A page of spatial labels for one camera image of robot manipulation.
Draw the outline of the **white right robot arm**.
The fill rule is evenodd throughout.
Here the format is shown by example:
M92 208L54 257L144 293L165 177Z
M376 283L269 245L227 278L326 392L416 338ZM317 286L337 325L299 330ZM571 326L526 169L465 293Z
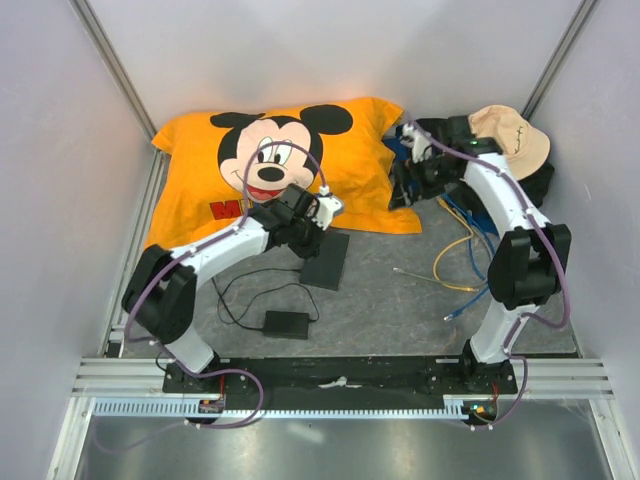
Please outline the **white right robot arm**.
M394 166L394 188L401 205L433 198L455 182L465 183L486 209L500 243L487 273L492 300L478 331L465 343L458 381L467 392L483 392L494 373L505 372L511 348L534 319L552 329L569 323L570 305L553 322L538 315L552 296L565 294L571 232L553 224L529 199L492 136L472 133L461 116L443 121L432 134L415 120L396 129L406 150Z

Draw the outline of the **black network switch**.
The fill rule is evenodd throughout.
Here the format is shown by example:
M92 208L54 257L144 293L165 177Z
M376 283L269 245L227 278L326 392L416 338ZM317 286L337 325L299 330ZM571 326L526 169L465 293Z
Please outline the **black network switch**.
M299 281L301 284L338 291L350 236L330 230L322 241L317 256L305 261Z

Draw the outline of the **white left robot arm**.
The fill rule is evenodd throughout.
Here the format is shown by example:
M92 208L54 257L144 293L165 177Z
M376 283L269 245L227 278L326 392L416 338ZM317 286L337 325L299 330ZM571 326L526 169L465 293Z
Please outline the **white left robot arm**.
M290 185L256 204L231 225L172 250L154 244L140 257L121 300L128 314L125 338L136 323L185 370L185 382L208 393L219 382L216 354L193 326L197 291L237 263L286 246L302 259L319 253L344 203L328 188L318 194Z

